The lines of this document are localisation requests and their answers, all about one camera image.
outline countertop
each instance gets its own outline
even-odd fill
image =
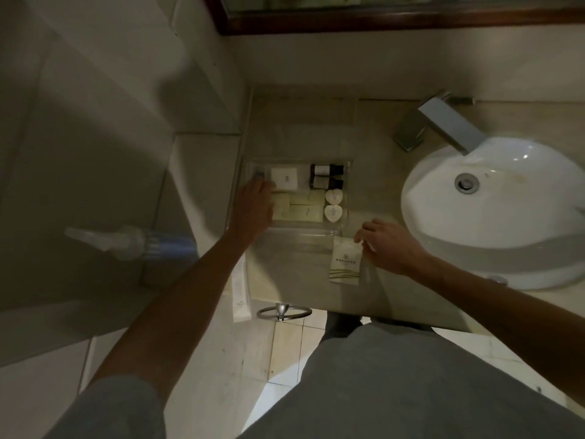
[[[343,236],[352,237],[374,217],[404,224],[402,185],[426,155],[445,146],[431,131],[406,153],[391,139],[416,102],[354,99],[256,98],[243,142],[246,157],[352,160]],[[585,105],[480,102],[458,108],[490,136],[533,139],[585,166]],[[414,281],[362,261],[359,287],[328,280],[331,251],[291,249],[285,238],[267,235],[247,252],[250,296],[314,309],[391,317],[454,330],[485,332],[450,302]],[[585,316],[585,280],[529,294]]]

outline sink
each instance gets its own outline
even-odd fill
[[[585,274],[585,172],[534,141],[435,151],[409,174],[401,206],[429,253],[479,276],[540,289]]]

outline faucet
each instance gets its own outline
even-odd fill
[[[461,154],[469,154],[487,136],[451,108],[447,104],[448,99],[451,103],[474,104],[473,98],[451,97],[449,92],[442,90],[406,114],[393,140],[408,152],[422,143],[422,134],[429,126]]]

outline gray t-shirt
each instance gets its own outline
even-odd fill
[[[163,438],[154,389],[90,386],[48,439]],[[330,339],[248,438],[585,438],[585,421],[431,332],[371,323]]]

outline mirror frame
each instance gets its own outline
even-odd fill
[[[247,12],[230,12],[223,0],[205,3],[223,36],[585,23],[585,0],[458,0]]]

